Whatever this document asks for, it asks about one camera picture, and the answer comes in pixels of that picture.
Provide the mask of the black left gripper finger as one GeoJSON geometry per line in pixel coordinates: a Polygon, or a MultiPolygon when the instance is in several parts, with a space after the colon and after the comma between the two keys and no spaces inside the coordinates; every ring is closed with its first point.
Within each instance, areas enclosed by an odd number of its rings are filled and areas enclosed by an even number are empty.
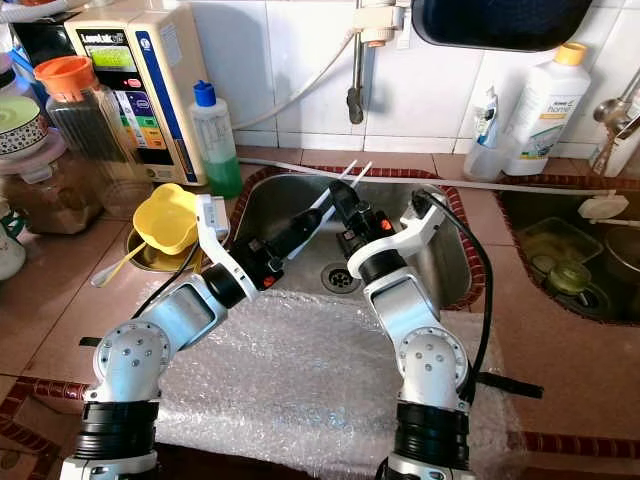
{"type": "Polygon", "coordinates": [[[292,252],[292,259],[297,259],[298,256],[301,256],[303,255],[303,253],[312,250],[312,248],[315,247],[315,244],[321,241],[321,238],[323,238],[324,236],[328,236],[328,234],[332,234],[334,232],[334,229],[335,223],[332,215],[326,215],[315,232],[312,233],[311,236],[308,237],[306,241],[297,248],[297,250],[294,250],[292,252]]]}
{"type": "Polygon", "coordinates": [[[283,244],[306,244],[330,215],[330,207],[311,207],[294,215],[282,232],[283,244]]]}

